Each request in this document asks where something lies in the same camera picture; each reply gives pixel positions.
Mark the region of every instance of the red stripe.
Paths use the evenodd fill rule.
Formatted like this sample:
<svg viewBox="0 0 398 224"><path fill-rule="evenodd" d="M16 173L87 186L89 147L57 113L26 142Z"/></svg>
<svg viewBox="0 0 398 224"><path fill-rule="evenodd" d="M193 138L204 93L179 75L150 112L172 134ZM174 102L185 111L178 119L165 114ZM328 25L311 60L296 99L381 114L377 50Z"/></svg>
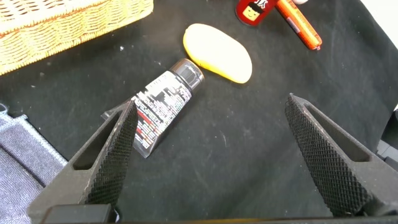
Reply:
<svg viewBox="0 0 398 224"><path fill-rule="evenodd" d="M161 134L161 132L160 132L154 125L151 125L151 128L153 128L154 131L155 131L158 135Z"/></svg>
<svg viewBox="0 0 398 224"><path fill-rule="evenodd" d="M141 111L138 111L138 115L141 116L141 118L144 118L144 120L151 125L152 122L147 118L147 116L145 116Z"/></svg>

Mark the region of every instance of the basket rim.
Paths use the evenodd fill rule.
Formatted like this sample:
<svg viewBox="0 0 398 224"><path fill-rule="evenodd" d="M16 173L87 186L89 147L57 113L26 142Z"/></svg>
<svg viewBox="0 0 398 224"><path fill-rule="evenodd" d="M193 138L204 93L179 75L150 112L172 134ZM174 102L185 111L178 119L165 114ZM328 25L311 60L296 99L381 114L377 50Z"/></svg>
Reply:
<svg viewBox="0 0 398 224"><path fill-rule="evenodd" d="M17 19L0 22L0 38L11 32L18 31L19 29L48 22L58 17L67 16L108 1L110 0L72 0L65 5L53 7L51 9L31 11L25 15L18 16Z"/></svg>

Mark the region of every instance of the black table surface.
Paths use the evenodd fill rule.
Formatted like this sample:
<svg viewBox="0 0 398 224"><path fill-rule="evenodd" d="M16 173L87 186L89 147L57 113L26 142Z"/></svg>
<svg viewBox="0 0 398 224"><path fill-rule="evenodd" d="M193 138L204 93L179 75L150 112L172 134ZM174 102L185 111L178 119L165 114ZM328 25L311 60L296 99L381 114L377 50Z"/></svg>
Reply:
<svg viewBox="0 0 398 224"><path fill-rule="evenodd" d="M243 85L203 69L205 83L148 158L133 151L118 202L124 220L331 216L289 131L289 93L375 150L398 103L398 53L359 0L300 6L323 39L301 43L273 10L257 28L236 1L155 1L148 17L0 77L0 102L26 114L70 159L100 115L180 58L185 29L204 23L248 50Z"/></svg>

